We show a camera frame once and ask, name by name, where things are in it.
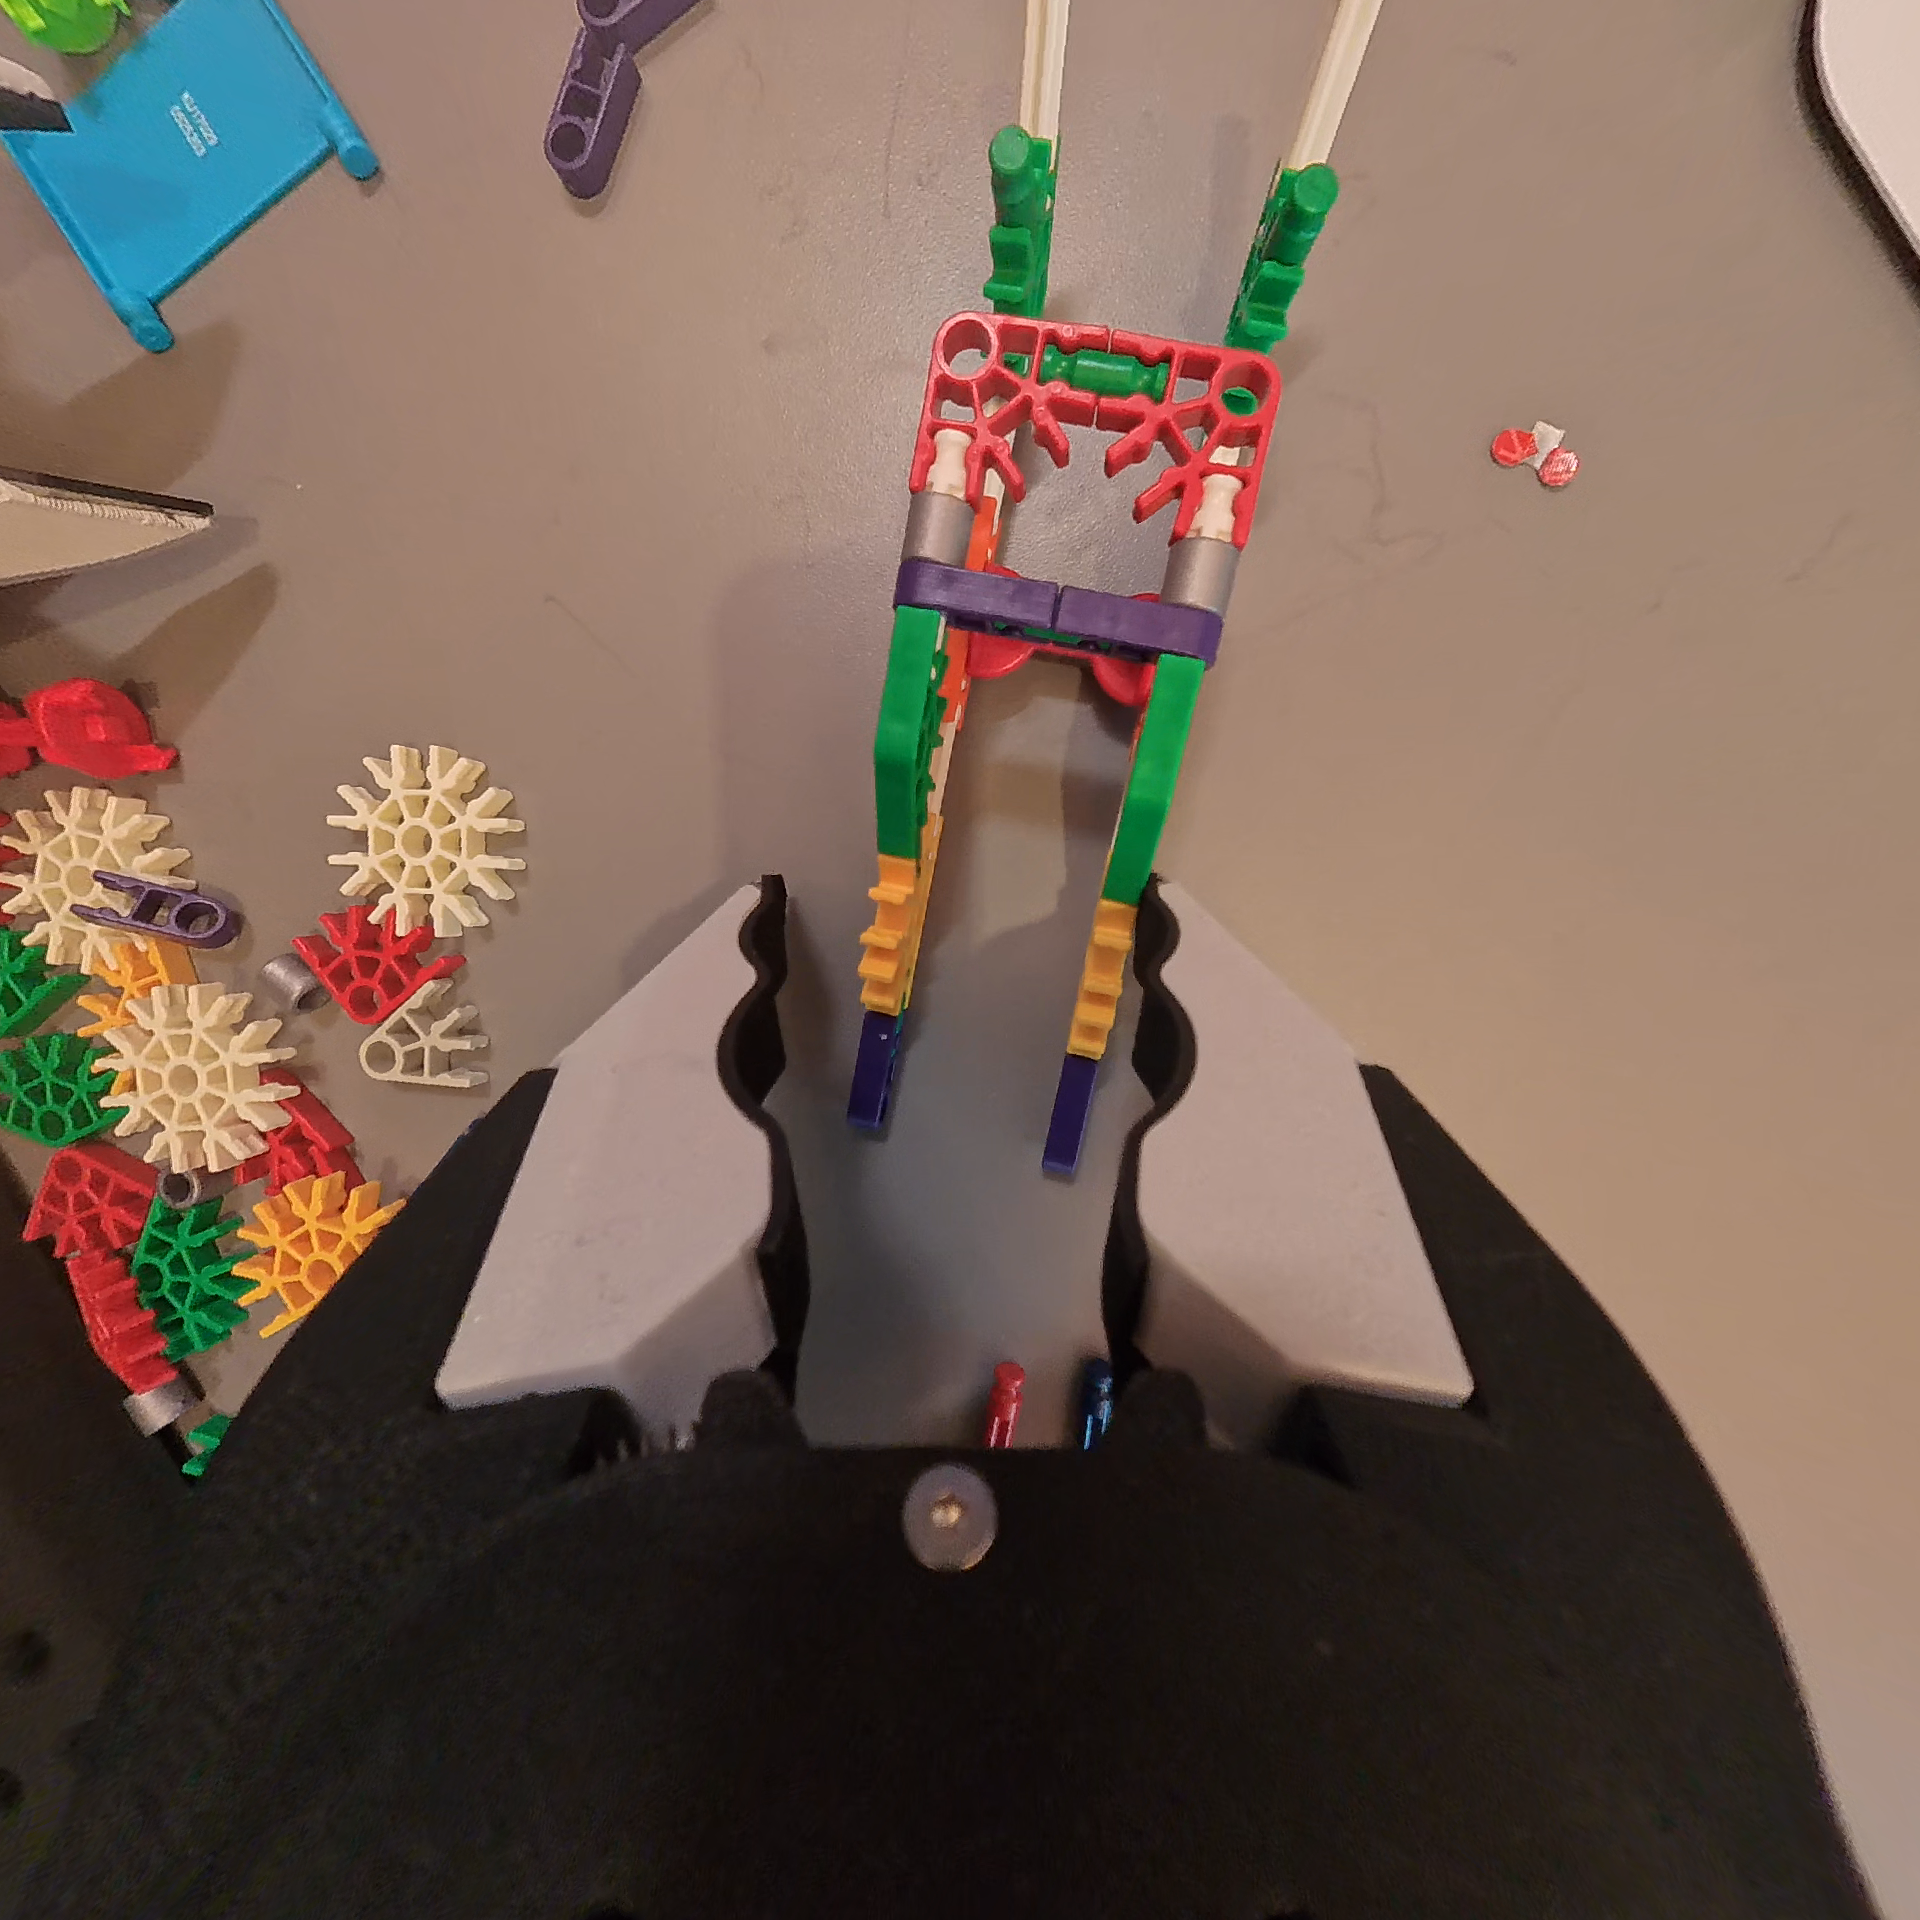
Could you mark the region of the light grey toy connector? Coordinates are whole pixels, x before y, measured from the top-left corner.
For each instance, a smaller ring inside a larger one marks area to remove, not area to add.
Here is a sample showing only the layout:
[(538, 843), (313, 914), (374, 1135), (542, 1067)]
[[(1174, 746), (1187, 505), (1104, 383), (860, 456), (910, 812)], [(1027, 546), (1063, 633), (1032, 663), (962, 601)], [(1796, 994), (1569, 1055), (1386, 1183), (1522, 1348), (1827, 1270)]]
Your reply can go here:
[(490, 1073), (479, 1066), (490, 1036), (479, 1025), (476, 1009), (448, 999), (452, 980), (425, 980), (360, 1048), (363, 1073), (404, 1088), (481, 1088)]

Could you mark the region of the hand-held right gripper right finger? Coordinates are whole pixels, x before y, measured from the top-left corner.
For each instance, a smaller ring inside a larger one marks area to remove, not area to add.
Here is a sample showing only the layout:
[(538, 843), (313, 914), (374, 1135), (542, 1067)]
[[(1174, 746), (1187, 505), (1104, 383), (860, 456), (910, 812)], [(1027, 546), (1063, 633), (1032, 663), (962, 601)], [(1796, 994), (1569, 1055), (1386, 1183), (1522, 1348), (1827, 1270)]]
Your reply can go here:
[(1308, 1383), (1459, 1407), (1473, 1374), (1353, 1049), (1184, 887), (1137, 937), (1129, 1131), (1108, 1233), (1116, 1371), (1187, 1371), (1208, 1407)]

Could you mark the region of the pile of colourful toy connectors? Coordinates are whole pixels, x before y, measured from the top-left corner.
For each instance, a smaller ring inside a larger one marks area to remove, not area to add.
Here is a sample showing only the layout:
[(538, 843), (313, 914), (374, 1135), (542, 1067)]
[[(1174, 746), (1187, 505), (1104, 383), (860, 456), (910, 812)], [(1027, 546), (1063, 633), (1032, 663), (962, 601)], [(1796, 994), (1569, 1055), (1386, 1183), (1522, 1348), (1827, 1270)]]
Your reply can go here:
[(41, 1151), (24, 1240), (65, 1272), (136, 1431), (199, 1479), (217, 1356), (289, 1338), (396, 1222), (264, 1001), (199, 950), (98, 928), (91, 879), (198, 890), (148, 803), (97, 785), (6, 819), (6, 1135)]

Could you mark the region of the red bow-shaped toy piece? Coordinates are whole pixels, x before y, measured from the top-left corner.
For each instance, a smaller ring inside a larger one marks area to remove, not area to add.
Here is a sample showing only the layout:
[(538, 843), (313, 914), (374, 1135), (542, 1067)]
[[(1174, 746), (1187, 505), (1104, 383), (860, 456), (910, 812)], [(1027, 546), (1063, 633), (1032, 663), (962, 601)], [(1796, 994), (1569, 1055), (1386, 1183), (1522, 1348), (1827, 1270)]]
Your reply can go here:
[(153, 739), (147, 714), (122, 690), (97, 679), (65, 679), (2, 702), (2, 778), (38, 762), (87, 778), (129, 780), (164, 772), (178, 750)]

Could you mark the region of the white snowflake toy connector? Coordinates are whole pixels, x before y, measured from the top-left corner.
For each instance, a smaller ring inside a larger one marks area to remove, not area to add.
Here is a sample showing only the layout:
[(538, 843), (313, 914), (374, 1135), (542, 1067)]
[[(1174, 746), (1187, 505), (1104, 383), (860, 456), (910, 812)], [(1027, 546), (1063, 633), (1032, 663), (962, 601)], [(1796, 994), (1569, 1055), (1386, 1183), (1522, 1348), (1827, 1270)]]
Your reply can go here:
[(488, 769), (450, 747), (393, 746), (369, 756), (375, 792), (342, 785), (343, 812), (328, 823), (363, 838), (360, 851), (330, 857), (345, 870), (343, 897), (367, 898), (400, 935), (427, 928), (458, 940), (490, 923), (481, 897), (515, 902), (511, 876), (523, 860), (503, 855), (496, 839), (523, 833), (513, 793), (488, 785)]

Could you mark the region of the colourful toy construction model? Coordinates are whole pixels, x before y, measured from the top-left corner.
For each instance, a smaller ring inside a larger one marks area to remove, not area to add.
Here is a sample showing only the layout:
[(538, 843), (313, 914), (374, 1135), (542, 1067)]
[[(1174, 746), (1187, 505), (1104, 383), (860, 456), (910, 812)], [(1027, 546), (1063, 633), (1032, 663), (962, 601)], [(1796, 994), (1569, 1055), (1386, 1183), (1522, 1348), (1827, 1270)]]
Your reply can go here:
[[(1232, 601), (1281, 411), (1273, 350), (1305, 260), (1337, 201), (1331, 151), (1380, 15), (1337, 4), (1303, 121), (1264, 196), (1218, 343), (1050, 321), (1067, 4), (1030, 4), (1023, 107), (991, 146), (992, 274), (985, 311), (940, 327), (919, 414), (892, 650), (874, 739), (878, 883), (860, 937), (862, 1026), (848, 1119), (878, 1129), (892, 1104), (934, 876), (945, 787), (972, 686), (1032, 656), (1087, 665), (1137, 708), (1129, 776), (1095, 902), (1043, 1166), (1073, 1175), (1108, 1048), (1204, 675)], [(999, 563), (1024, 497), (1023, 450), (1070, 462), (1075, 428), (1106, 443), (1104, 471), (1160, 460), (1137, 522), (1174, 514), (1156, 592), (1023, 576)]]

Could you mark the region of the silver monitor stand base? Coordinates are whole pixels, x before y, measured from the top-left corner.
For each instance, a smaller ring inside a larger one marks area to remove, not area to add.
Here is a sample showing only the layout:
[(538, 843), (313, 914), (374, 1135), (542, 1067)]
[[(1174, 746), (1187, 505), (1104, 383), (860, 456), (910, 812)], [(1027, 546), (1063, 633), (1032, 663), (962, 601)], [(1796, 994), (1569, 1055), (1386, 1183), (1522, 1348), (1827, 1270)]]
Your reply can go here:
[(1919, 252), (1919, 3), (1814, 3), (1814, 64), (1875, 203)]

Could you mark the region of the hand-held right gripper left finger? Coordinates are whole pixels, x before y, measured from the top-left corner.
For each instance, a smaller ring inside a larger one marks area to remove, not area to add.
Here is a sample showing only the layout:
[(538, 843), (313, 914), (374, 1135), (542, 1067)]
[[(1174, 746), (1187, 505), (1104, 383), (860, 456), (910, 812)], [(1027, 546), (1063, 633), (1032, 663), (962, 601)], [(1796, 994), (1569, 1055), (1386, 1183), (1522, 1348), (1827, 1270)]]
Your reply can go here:
[(807, 1244), (782, 1128), (784, 881), (738, 887), (556, 1062), (440, 1370), (448, 1407), (793, 1387)]

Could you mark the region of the blue toy panel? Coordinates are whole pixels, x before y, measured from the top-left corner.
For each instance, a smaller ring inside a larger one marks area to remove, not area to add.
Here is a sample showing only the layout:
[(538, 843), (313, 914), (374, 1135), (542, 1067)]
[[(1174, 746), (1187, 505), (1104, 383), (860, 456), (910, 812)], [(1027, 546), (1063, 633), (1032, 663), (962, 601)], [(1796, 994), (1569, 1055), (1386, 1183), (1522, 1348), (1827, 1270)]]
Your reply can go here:
[(136, 343), (273, 203), (339, 158), (378, 156), (275, 3), (180, 3), (66, 107), (68, 130), (10, 130), (18, 172)]

